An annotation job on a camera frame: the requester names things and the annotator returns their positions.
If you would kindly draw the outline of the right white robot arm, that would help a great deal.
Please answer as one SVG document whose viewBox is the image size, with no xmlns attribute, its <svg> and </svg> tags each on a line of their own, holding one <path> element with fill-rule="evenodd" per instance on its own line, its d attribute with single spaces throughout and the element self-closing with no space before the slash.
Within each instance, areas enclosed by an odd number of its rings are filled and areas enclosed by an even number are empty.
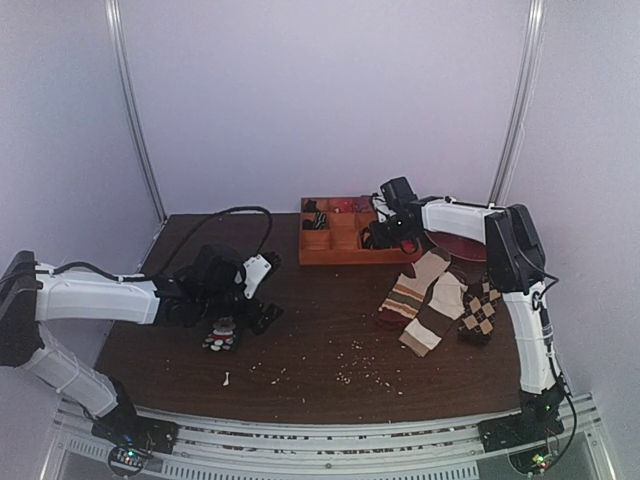
<svg viewBox="0 0 640 480">
<path fill-rule="evenodd" d="M 380 186 L 383 229 L 396 241 L 424 232 L 443 233 L 482 244 L 490 281 L 508 309 L 520 359 L 520 388 L 541 397 L 560 390 L 561 369 L 546 306 L 546 255 L 526 206 L 472 204 L 452 197 L 420 199 L 404 177 Z"/>
</svg>

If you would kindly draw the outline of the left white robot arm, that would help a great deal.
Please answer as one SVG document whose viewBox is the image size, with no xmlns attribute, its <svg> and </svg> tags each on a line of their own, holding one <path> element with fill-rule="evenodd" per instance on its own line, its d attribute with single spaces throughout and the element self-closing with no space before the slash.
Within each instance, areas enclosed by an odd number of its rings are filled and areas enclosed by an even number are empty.
<svg viewBox="0 0 640 480">
<path fill-rule="evenodd" d="M 279 268 L 274 252 L 243 258 L 224 245 L 201 248 L 175 273 L 116 275 L 87 262 L 53 267 L 21 251 L 1 278 L 1 364 L 32 372 L 104 422 L 123 444 L 137 442 L 144 424 L 124 387 L 87 366 L 46 329 L 54 320 L 99 320 L 142 326 L 212 325 L 205 344 L 236 347 L 241 333 L 259 335 L 282 315 L 257 297 Z"/>
</svg>

